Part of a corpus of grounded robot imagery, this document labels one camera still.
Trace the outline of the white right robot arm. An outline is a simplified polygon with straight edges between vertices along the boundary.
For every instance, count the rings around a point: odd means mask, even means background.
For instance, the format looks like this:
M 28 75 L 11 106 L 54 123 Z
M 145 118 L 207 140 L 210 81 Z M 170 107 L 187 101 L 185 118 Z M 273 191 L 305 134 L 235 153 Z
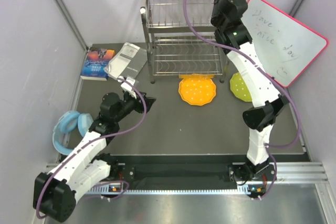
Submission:
M 251 95 L 253 107 L 243 112 L 249 128 L 249 148 L 242 174 L 256 180 L 269 165 L 266 144 L 276 117 L 288 100 L 258 71 L 261 62 L 241 20 L 247 7 L 246 0 L 214 0 L 211 24 L 216 28 L 216 42 L 226 46 L 224 54 L 235 65 Z

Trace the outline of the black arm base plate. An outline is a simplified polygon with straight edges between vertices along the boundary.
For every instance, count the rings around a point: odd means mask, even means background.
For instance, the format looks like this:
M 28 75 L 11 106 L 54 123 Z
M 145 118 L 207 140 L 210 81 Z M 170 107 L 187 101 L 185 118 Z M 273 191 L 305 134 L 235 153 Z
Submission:
M 125 179 L 130 183 L 153 183 L 154 185 L 163 182 L 166 186 L 177 186 L 208 183 L 217 181 L 225 183 L 236 183 L 244 185 L 248 181 L 263 179 L 270 176 L 274 178 L 274 166 L 265 161 L 261 165 L 253 166 L 251 162 L 244 164 L 227 163 L 125 163 L 120 164 L 115 158 L 108 157 L 108 164 L 111 166 L 110 179 Z

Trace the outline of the green dotted plate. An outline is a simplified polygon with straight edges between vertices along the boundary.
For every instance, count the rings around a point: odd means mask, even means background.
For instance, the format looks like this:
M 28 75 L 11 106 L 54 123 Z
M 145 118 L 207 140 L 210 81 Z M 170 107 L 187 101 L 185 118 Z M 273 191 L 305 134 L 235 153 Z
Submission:
M 236 98 L 244 102 L 252 102 L 250 92 L 239 72 L 232 75 L 229 84 L 230 90 Z

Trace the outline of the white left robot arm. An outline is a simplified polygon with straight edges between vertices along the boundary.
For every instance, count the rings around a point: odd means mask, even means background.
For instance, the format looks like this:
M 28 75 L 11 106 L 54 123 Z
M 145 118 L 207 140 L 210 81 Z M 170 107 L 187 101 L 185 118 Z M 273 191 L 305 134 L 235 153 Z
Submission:
M 40 173 L 34 183 L 33 208 L 38 219 L 50 217 L 66 221 L 80 199 L 104 179 L 114 180 L 119 168 L 113 157 L 101 154 L 115 136 L 122 135 L 119 122 L 135 111 L 145 116 L 156 99 L 144 92 L 133 97 L 107 93 L 100 104 L 98 117 L 81 142 L 54 169 Z

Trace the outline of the orange dotted plate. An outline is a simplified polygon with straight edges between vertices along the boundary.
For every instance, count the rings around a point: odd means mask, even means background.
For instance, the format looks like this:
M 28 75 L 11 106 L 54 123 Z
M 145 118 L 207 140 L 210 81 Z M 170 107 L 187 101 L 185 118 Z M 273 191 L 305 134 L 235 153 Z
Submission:
M 193 106 L 204 106 L 212 102 L 216 96 L 216 85 L 212 74 L 180 75 L 178 92 L 181 99 Z

